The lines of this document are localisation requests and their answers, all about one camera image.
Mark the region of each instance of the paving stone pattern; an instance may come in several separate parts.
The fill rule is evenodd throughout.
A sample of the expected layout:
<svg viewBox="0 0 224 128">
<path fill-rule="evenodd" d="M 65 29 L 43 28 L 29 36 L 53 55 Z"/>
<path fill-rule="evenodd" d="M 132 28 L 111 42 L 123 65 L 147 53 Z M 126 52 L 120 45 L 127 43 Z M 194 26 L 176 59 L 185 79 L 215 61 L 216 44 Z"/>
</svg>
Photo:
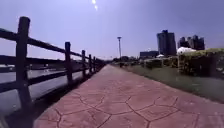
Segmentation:
<svg viewBox="0 0 224 128">
<path fill-rule="evenodd" d="M 108 65 L 34 128 L 224 128 L 224 105 Z"/>
</svg>

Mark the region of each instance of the fence rail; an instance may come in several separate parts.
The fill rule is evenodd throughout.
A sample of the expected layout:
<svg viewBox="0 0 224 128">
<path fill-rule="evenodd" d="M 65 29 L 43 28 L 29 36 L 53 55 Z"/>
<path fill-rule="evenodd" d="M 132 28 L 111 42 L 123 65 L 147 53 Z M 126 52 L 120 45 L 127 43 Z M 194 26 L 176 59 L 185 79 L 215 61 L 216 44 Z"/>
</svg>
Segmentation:
<svg viewBox="0 0 224 128">
<path fill-rule="evenodd" d="M 11 41 L 16 41 L 16 55 L 6 56 L 0 55 L 0 64 L 15 65 L 16 81 L 1 83 L 0 93 L 17 89 L 21 106 L 23 109 L 29 108 L 32 105 L 30 97 L 29 86 L 37 84 L 43 81 L 47 81 L 53 78 L 67 76 L 67 83 L 71 85 L 73 82 L 72 73 L 82 71 L 83 78 L 85 78 L 86 70 L 89 69 L 89 73 L 96 72 L 99 68 L 104 66 L 104 62 L 91 55 L 86 56 L 85 50 L 82 53 L 75 53 L 70 50 L 70 42 L 65 42 L 65 49 L 58 48 L 49 43 L 42 42 L 29 37 L 30 19 L 27 17 L 20 17 L 18 32 L 14 33 L 0 28 L 0 38 L 4 38 Z M 27 57 L 27 45 L 33 45 L 36 47 L 44 48 L 47 50 L 59 52 L 65 55 L 65 60 L 54 59 L 42 59 L 42 58 L 28 58 Z M 71 60 L 71 55 L 81 57 L 81 62 L 75 62 Z M 81 67 L 74 69 L 75 64 L 81 64 Z M 31 67 L 31 64 L 44 64 L 53 65 L 54 68 L 63 68 L 64 70 L 43 75 L 36 78 L 28 79 L 27 71 Z"/>
</svg>

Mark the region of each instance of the sky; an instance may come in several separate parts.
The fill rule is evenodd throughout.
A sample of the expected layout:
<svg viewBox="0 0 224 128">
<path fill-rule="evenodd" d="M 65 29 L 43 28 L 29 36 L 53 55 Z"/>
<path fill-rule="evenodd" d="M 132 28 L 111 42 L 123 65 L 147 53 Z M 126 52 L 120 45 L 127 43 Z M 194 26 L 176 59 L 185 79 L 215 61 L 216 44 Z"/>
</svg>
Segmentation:
<svg viewBox="0 0 224 128">
<path fill-rule="evenodd" d="M 29 36 L 98 58 L 138 56 L 157 50 L 156 34 L 168 29 L 180 37 L 205 38 L 206 48 L 224 47 L 223 0 L 0 0 L 0 28 L 17 32 L 20 16 L 31 19 Z M 15 42 L 0 39 L 0 54 L 15 55 Z M 28 47 L 29 57 L 64 55 Z"/>
</svg>

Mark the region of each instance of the lamp post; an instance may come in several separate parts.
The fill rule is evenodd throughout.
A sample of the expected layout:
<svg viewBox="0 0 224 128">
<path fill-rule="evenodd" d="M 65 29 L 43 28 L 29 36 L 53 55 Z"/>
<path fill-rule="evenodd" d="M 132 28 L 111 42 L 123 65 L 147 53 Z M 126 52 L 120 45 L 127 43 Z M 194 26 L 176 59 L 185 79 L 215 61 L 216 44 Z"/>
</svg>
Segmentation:
<svg viewBox="0 0 224 128">
<path fill-rule="evenodd" d="M 117 37 L 119 41 L 119 53 L 120 53 L 120 67 L 121 67 L 121 37 Z"/>
</svg>

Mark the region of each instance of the grass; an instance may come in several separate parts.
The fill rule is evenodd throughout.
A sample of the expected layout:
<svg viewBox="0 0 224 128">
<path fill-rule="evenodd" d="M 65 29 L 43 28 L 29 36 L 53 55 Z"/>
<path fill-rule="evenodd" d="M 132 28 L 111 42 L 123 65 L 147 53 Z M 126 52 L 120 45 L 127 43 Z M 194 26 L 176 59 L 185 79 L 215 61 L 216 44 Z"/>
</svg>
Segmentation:
<svg viewBox="0 0 224 128">
<path fill-rule="evenodd" d="M 127 71 L 159 81 L 207 99 L 224 103 L 224 80 L 210 77 L 180 75 L 176 68 L 163 67 L 149 70 L 139 65 L 124 68 Z"/>
</svg>

